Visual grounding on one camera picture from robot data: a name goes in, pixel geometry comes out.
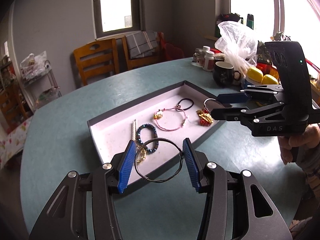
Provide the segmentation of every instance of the yellow lid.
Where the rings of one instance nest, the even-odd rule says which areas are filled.
[[[278,81],[275,77],[267,74],[267,75],[264,75],[261,84],[262,85],[277,85]]]
[[[246,77],[250,78],[255,82],[261,83],[261,80],[263,78],[263,73],[261,70],[259,70],[256,67],[250,67],[247,71]]]

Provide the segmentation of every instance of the white plastic bag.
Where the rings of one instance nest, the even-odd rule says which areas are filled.
[[[46,70],[44,62],[47,60],[47,52],[35,56],[31,53],[20,63],[21,76],[24,81],[28,81]]]
[[[245,77],[248,68],[257,65],[258,40],[254,30],[232,21],[222,22],[218,27],[221,38],[216,41],[215,47],[226,54],[225,61]]]

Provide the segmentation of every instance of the green bottle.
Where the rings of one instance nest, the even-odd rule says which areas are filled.
[[[251,29],[253,29],[253,15],[252,14],[248,14],[247,16],[247,26]]]

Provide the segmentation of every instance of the black wire bracelet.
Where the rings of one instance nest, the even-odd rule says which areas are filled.
[[[172,144],[173,146],[175,146],[175,147],[178,149],[178,151],[179,151],[179,155],[180,155],[179,168],[177,169],[177,171],[176,171],[171,177],[169,177],[169,178],[167,178],[167,179],[150,179],[150,178],[148,178],[147,176],[142,175],[142,174],[140,173],[140,171],[138,170],[137,160],[138,160],[138,156],[139,156],[139,154],[140,154],[140,151],[141,151],[145,146],[147,146],[149,143],[156,142],[156,141],[157,141],[157,142],[163,141],[163,142],[171,143],[171,144]],[[152,138],[152,139],[146,141],[144,144],[142,144],[142,145],[139,147],[139,149],[137,150],[137,153],[136,153],[136,155],[135,155],[135,157],[134,157],[134,168],[135,168],[136,172],[138,173],[138,175],[139,175],[141,178],[143,178],[143,179],[145,179],[145,180],[147,180],[147,181],[155,182],[155,183],[163,183],[163,182],[166,182],[166,181],[172,179],[174,176],[176,176],[176,175],[181,171],[181,169],[182,169],[182,164],[183,164],[183,152],[182,152],[182,150],[181,150],[181,149],[179,148],[179,146],[176,145],[173,141],[171,141],[171,140],[169,140],[169,139],[166,139],[166,138]]]
[[[177,107],[181,108],[180,103],[181,103],[182,101],[185,101],[185,100],[191,102],[191,106],[189,106],[189,107],[187,107],[187,108],[184,108],[184,109],[183,109],[184,111],[190,109],[190,108],[193,107],[193,105],[195,104],[192,99],[190,99],[190,98],[183,98],[183,99],[181,99],[181,100],[177,103]]]

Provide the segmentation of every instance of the human hand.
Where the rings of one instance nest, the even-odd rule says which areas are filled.
[[[301,135],[292,135],[290,138],[284,136],[278,137],[280,146],[281,159],[284,165],[292,162],[292,154],[290,150],[292,147],[300,147],[305,145],[306,149],[316,147],[320,142],[320,128],[318,124],[310,124]]]

